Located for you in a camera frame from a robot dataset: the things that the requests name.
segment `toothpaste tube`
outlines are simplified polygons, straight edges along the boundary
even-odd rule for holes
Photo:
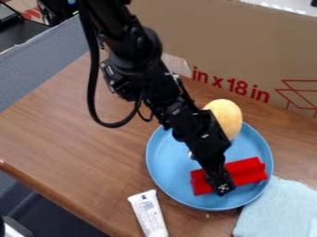
[[[132,205],[146,237],[168,237],[164,226],[156,191],[150,190],[127,198]]]

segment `gray wall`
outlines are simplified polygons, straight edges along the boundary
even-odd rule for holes
[[[79,17],[64,21],[0,55],[0,112],[86,52]]]

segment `cardboard box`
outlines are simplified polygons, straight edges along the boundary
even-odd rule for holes
[[[191,79],[317,118],[317,18],[238,0],[134,0]]]

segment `yellow ball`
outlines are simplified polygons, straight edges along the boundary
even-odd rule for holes
[[[217,118],[225,135],[231,141],[242,129],[242,110],[230,100],[218,99],[206,104],[203,109],[210,109]]]

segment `wooden table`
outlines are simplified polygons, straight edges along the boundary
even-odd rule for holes
[[[239,209],[207,215],[174,201],[150,178],[144,149],[158,123],[135,118],[115,130],[94,123],[86,105],[88,70],[83,56],[0,114],[1,169],[111,236],[142,236],[126,198],[150,189],[158,190],[170,236],[230,236]],[[275,175],[317,188],[317,120],[201,82],[184,80],[184,85],[199,106],[215,98],[239,105],[243,121],[271,147]],[[100,81],[103,119],[122,118],[130,108]]]

